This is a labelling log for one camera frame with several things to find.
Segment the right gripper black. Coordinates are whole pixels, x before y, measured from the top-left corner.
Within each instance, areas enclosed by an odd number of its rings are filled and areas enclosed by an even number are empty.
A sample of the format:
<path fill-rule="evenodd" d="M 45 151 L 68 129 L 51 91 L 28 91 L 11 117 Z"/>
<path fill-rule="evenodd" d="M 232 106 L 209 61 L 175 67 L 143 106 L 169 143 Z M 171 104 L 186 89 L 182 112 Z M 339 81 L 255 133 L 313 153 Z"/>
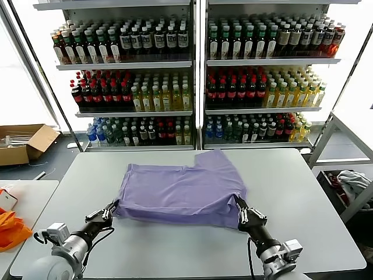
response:
<path fill-rule="evenodd" d="M 257 251 L 265 251 L 280 242 L 271 237 L 265 228 L 267 216 L 253 207 L 249 207 L 241 197 L 234 197 L 238 208 L 238 230 L 249 234 Z"/>

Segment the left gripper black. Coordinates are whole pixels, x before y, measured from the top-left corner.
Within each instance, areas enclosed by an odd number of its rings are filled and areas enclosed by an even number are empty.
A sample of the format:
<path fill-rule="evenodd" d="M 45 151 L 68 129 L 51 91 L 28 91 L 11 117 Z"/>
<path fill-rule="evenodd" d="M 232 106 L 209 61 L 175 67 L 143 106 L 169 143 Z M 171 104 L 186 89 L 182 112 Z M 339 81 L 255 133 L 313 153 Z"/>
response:
<path fill-rule="evenodd" d="M 93 240 L 106 228 L 112 226 L 113 217 L 118 207 L 118 201 L 113 201 L 103 209 L 92 212 L 85 217 L 85 225 L 71 233 L 72 236 L 82 238 L 88 247 L 92 246 Z"/>

